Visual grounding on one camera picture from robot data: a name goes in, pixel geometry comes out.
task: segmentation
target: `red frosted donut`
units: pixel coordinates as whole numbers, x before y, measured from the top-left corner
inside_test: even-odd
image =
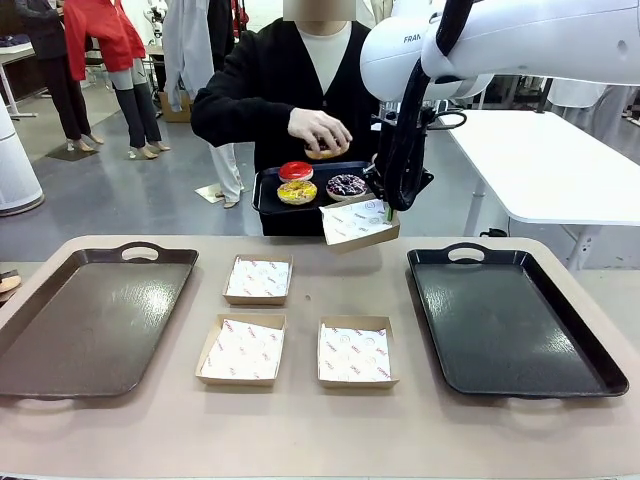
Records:
[[[289,162],[280,167],[278,173],[283,183],[293,180],[310,180],[313,177],[313,167],[305,162]]]

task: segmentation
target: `table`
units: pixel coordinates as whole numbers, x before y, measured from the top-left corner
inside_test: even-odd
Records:
[[[640,472],[640,357],[555,256],[529,239],[478,239],[532,252],[629,378],[615,399],[487,400],[454,393],[423,339],[407,251],[464,239],[401,238],[344,256],[321,244],[256,237],[72,240],[0,310],[3,325],[77,249],[132,240],[200,258],[140,386],[93,402],[0,400],[0,470],[16,476],[158,478],[381,476],[580,478]],[[274,389],[206,387],[195,368],[238,253],[292,254],[283,360]],[[325,391],[319,319],[391,318],[400,382],[390,391]]]
[[[7,72],[4,69],[4,66],[17,62],[18,60],[22,60],[23,58],[31,57],[35,55],[33,51],[33,47],[30,43],[25,43],[20,46],[21,48],[13,47],[11,49],[12,53],[3,53],[2,49],[0,49],[0,79],[2,80],[2,84],[4,85],[4,91],[7,93],[7,99],[9,100],[9,115],[12,118],[33,118],[37,117],[37,113],[20,113],[18,110],[18,105],[16,104],[16,99],[13,96],[13,92],[11,91],[11,85],[9,84],[9,79],[7,78]]]
[[[478,174],[465,236],[477,233],[487,187],[520,222],[585,225],[570,270],[584,265],[603,225],[640,225],[640,167],[628,158],[553,113],[465,114],[467,123],[450,131]]]

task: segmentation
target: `tray handle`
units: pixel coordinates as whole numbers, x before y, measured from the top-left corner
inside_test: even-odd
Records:
[[[145,257],[134,257],[134,258],[130,258],[128,260],[125,260],[123,258],[124,252],[126,252],[127,250],[131,250],[133,248],[147,248],[149,250],[153,250],[154,252],[156,252],[158,254],[158,258],[151,260],[149,258],[145,258]],[[162,248],[159,245],[156,245],[155,243],[151,243],[151,242],[130,242],[130,243],[125,243],[124,245],[121,245],[118,248],[115,248],[113,250],[113,253],[118,255],[120,258],[122,258],[123,261],[125,262],[132,262],[132,263],[155,263],[155,262],[163,262],[164,260],[167,259],[167,256],[169,255],[169,251],[166,248]]]
[[[458,258],[457,260],[451,259],[451,254],[457,250],[476,250],[482,253],[482,259],[478,260],[476,258],[471,258],[471,257]],[[451,260],[452,263],[480,264],[488,260],[491,257],[491,255],[495,253],[495,250],[491,250],[490,248],[484,247],[482,245],[478,245],[477,243],[461,242],[461,243],[456,243],[454,245],[449,245],[447,248],[443,248],[442,250],[440,250],[440,253],[442,253],[443,255],[446,255],[449,258],[449,260]]]

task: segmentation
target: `white cylinder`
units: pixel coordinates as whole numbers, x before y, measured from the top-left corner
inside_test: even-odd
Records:
[[[44,195],[7,108],[3,102],[0,105],[0,216],[4,216],[38,206]]]

